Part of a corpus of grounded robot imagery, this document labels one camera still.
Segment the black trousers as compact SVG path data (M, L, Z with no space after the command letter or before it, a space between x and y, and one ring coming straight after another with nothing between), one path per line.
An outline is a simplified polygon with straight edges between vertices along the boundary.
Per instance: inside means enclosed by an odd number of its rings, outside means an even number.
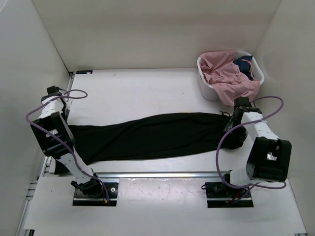
M215 151L229 116L170 113L123 123L70 125L75 149L87 165L143 161Z

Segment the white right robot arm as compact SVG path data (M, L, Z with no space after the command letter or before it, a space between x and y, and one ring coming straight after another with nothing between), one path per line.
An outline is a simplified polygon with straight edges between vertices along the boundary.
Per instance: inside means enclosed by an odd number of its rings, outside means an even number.
M250 186L263 187L263 183L285 183L290 164L292 144L279 138L268 126L267 116L253 106L247 97L239 97L234 101L234 113L224 128L217 151L220 150L225 138L236 135L241 139L250 136L253 145L242 168L229 171L223 175L218 171L222 180L221 191L226 196L233 196L239 189Z

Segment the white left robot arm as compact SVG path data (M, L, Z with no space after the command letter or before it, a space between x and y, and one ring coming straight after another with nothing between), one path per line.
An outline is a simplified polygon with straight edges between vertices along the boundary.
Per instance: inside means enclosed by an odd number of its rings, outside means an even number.
M84 195L98 197L104 193L103 183L75 150L75 139L67 125L72 97L56 86L47 88L41 106L26 115L35 138L47 157L55 159L75 180L71 185Z

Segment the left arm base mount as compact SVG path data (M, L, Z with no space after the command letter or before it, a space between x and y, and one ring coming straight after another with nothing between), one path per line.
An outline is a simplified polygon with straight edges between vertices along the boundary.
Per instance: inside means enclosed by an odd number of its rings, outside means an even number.
M95 179L84 184L72 181L71 185L75 188L72 205L115 207L117 205L119 183L111 180L103 184L106 188Z

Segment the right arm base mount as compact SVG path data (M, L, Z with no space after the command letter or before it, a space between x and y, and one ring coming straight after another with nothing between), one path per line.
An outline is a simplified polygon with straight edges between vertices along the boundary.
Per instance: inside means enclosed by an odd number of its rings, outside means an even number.
M230 188L222 182L206 182L201 186L207 198L207 208L254 207L249 188Z

